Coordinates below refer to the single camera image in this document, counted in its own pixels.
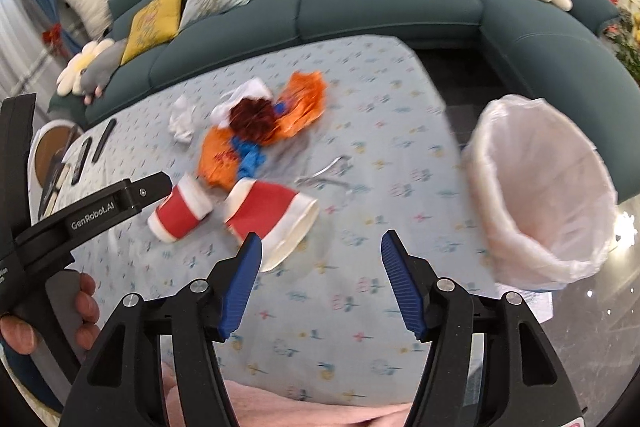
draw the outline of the trash can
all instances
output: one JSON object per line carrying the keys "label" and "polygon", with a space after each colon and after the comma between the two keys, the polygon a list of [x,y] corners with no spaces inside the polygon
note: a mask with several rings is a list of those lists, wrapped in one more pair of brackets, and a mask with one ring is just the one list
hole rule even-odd
{"label": "trash can", "polygon": [[577,125],[545,100],[491,102],[462,153],[497,281],[561,289],[598,272],[617,193]]}

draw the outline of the crumpled tissue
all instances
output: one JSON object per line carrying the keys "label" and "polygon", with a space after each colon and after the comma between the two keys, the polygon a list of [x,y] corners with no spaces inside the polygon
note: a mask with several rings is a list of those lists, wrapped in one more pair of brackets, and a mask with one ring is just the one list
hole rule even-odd
{"label": "crumpled tissue", "polygon": [[189,99],[181,95],[171,107],[171,116],[169,117],[169,132],[174,135],[174,139],[180,143],[191,143],[195,126],[193,124],[193,111],[195,104]]}

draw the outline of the yellow pillow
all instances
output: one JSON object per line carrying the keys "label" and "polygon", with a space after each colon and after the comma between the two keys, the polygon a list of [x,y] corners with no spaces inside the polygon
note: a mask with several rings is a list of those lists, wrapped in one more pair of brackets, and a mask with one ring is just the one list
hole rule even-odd
{"label": "yellow pillow", "polygon": [[182,0],[152,0],[136,13],[120,65],[158,44],[175,39],[180,26],[181,7]]}

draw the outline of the white stuffed sheep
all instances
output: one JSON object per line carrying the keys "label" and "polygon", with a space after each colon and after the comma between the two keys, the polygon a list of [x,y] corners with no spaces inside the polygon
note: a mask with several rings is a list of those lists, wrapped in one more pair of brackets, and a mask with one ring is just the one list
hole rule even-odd
{"label": "white stuffed sheep", "polygon": [[113,24],[108,0],[64,0],[80,17],[89,38],[103,38]]}

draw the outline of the light blue tablecloth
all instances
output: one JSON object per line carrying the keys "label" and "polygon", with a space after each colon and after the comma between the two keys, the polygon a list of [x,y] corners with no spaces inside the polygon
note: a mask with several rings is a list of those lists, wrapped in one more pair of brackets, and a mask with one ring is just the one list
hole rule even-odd
{"label": "light blue tablecloth", "polygon": [[[100,162],[87,163],[76,187],[65,182],[58,207],[123,178],[159,170],[177,182],[195,171],[207,115],[222,93],[252,76],[277,93],[294,70],[322,71],[328,105],[308,131],[267,149],[262,172],[290,184],[297,175],[351,155],[353,168],[340,179],[353,185],[354,195],[348,198],[334,185],[303,189],[319,199],[321,214],[282,265],[259,275],[239,330],[216,346],[224,376],[325,403],[411,401],[428,348],[404,327],[380,259],[382,234],[396,229],[410,253],[476,293],[493,296],[495,285],[482,263],[484,239],[444,103],[421,63],[398,40],[359,36],[308,44],[150,96],[116,115]],[[171,105],[182,94],[196,104],[198,129],[188,147],[174,142],[167,130]],[[106,124],[88,133],[94,147]],[[67,160],[75,161],[82,142],[73,145]],[[222,203],[223,194],[216,197]],[[73,253],[75,267],[98,281],[103,321],[123,295],[172,295],[237,251],[220,205],[174,245],[152,236],[145,223],[150,212]],[[170,359],[171,347],[163,345],[163,358]]]}

